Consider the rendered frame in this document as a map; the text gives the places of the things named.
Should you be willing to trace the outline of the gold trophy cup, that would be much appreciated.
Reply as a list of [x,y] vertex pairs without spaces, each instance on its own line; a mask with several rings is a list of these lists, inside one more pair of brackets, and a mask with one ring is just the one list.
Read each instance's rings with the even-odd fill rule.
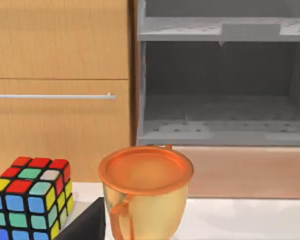
[[172,145],[131,146],[98,166],[114,240],[171,240],[194,175],[192,162]]

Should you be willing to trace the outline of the grey pierced shelf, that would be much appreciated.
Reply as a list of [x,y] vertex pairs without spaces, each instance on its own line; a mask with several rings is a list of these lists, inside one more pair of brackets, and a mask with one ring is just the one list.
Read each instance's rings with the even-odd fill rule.
[[146,17],[138,40],[300,42],[300,18]]

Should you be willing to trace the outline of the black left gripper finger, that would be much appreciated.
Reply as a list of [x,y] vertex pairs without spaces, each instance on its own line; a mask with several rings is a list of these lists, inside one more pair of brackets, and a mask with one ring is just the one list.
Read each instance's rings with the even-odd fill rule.
[[106,213],[103,197],[94,202],[75,201],[66,225],[54,240],[105,240]]

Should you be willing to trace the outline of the multicoloured puzzle cube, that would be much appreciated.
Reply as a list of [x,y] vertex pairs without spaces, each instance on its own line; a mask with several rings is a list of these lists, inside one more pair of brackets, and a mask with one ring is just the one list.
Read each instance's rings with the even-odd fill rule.
[[0,175],[0,240],[55,240],[74,208],[66,159],[17,157]]

